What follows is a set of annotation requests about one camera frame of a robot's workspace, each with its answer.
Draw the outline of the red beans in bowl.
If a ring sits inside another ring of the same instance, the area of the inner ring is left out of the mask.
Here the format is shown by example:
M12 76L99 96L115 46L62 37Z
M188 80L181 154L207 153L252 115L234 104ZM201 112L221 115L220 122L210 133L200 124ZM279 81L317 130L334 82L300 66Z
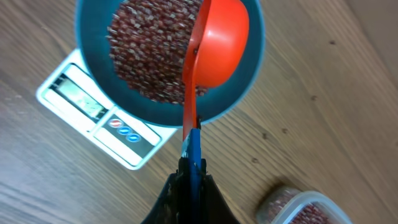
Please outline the red beans in bowl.
M140 95L182 105L182 70L201 0L123 1L108 26L117 76Z

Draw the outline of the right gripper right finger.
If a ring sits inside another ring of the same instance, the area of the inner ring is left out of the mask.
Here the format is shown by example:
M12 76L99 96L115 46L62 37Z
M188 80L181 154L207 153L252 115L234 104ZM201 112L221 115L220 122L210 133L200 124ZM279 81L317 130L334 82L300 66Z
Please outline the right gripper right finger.
M201 160L200 223L239 224L223 198L212 175L206 173L206 160Z

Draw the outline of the orange measuring scoop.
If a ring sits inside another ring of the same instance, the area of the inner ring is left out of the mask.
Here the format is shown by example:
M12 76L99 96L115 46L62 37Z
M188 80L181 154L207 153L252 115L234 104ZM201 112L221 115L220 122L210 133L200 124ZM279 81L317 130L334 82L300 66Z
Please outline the orange measuring scoop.
M179 223L209 222L207 197L215 186L201 157L196 87L215 88L231 77L243 56L248 33L249 16L240 0L203 1L183 66L183 146L176 180Z

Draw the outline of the blue bowl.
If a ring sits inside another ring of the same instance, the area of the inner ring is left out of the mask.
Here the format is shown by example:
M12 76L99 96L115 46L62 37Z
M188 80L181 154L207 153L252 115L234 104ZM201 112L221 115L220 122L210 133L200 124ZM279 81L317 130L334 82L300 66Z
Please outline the blue bowl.
M234 108L253 87L266 48L266 25L257 0L245 0L249 36L241 61L231 78L197 98L197 113L203 124L212 122ZM75 37L82 59L101 91L131 116L156 126L181 128L181 105L154 102L127 87L118 78L109 57L107 27L119 7L118 0L82 0L76 3Z

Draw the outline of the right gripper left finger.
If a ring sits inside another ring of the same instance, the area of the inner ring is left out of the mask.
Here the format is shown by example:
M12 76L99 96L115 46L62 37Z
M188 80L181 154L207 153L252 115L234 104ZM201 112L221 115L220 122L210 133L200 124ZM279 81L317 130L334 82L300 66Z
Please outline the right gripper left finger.
M142 224L183 223L190 209L188 159L180 158L178 169L169 175L158 199Z

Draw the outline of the white kitchen scale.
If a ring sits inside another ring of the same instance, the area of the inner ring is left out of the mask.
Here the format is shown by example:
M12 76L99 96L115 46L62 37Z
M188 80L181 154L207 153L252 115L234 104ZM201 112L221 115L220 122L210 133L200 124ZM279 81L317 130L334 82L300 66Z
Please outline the white kitchen scale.
M41 84L36 98L130 170L140 169L176 132L144 123L116 106L91 78L79 49Z

